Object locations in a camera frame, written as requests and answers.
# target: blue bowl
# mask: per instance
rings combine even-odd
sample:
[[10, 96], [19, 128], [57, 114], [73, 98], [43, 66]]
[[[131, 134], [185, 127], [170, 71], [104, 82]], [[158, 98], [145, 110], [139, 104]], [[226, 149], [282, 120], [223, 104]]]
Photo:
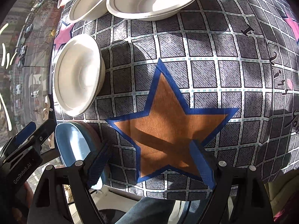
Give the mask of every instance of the blue bowl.
[[[55, 138], [62, 158], [66, 167], [71, 166], [75, 161], [84, 160], [86, 156], [96, 150], [94, 140], [88, 129], [82, 124], [75, 122], [63, 122], [56, 126]], [[107, 179], [105, 173], [101, 174], [94, 189], [101, 189], [103, 182]]]

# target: window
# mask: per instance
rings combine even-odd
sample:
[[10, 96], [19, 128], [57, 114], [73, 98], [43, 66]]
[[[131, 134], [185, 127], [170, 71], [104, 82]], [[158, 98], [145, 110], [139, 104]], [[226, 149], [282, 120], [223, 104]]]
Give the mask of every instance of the window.
[[[54, 0], [17, 0], [0, 25], [0, 149], [29, 122], [38, 128], [48, 118], [50, 60], [61, 12]], [[52, 135], [41, 153], [54, 147]], [[53, 160], [57, 150], [54, 155], [45, 154], [44, 161], [60, 165], [60, 158]], [[41, 169], [28, 179], [33, 190]]]

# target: metal bolt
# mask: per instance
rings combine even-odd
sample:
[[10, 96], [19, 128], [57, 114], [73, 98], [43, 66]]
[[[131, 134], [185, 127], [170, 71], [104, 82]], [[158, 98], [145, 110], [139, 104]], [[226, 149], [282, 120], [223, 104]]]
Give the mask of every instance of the metal bolt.
[[83, 164], [83, 161], [82, 160], [78, 160], [75, 162], [75, 166], [79, 167]]
[[255, 171], [257, 168], [256, 168], [254, 165], [250, 165], [250, 166], [249, 166], [249, 169], [250, 169], [251, 171]]
[[53, 168], [53, 165], [48, 165], [48, 166], [46, 166], [46, 170], [51, 170]]
[[225, 161], [219, 161], [218, 164], [221, 167], [225, 167], [226, 166], [226, 162]]

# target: star print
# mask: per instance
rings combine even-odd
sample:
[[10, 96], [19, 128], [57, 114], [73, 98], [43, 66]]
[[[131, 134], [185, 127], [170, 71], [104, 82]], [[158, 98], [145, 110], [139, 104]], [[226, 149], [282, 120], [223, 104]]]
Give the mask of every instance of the star print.
[[74, 24], [67, 24], [62, 21], [61, 28], [59, 31], [59, 34], [54, 40], [55, 44], [55, 53], [60, 49], [60, 47], [67, 43], [72, 38], [71, 30], [73, 28]]
[[292, 83], [292, 81], [291, 81], [290, 79], [287, 78], [286, 82], [287, 82], [289, 88], [290, 88], [291, 90], [293, 90], [294, 87], [293, 87], [293, 83]]
[[190, 142], [205, 146], [237, 110], [190, 108], [159, 59], [144, 111], [106, 121], [135, 147], [137, 183], [167, 169], [201, 180]]
[[286, 16], [282, 16], [282, 18], [286, 21], [286, 23], [291, 27], [293, 34], [297, 43], [299, 42], [299, 25], [298, 23], [291, 18], [291, 16], [286, 13]]

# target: gray checkered tablecloth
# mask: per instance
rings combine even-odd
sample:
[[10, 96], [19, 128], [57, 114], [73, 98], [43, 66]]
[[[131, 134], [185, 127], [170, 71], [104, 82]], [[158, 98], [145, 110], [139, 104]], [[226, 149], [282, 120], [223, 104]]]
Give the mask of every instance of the gray checkered tablecloth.
[[[67, 22], [73, 2], [65, 5], [62, 21]], [[137, 184], [135, 148], [105, 121], [143, 110], [161, 58], [190, 108], [240, 108], [206, 150], [229, 165], [254, 164], [264, 182], [272, 181], [299, 166], [299, 138], [294, 124], [287, 126], [299, 109], [299, 51], [283, 19], [287, 13], [296, 19], [285, 0], [196, 0], [161, 21], [127, 20], [110, 13], [80, 21], [72, 36], [87, 33], [97, 40], [105, 82], [81, 116], [68, 116], [56, 102], [57, 121], [88, 122], [101, 139], [112, 141], [107, 183], [112, 187], [155, 198], [205, 198], [207, 186], [170, 170]], [[241, 30], [248, 25], [254, 33], [245, 36]]]

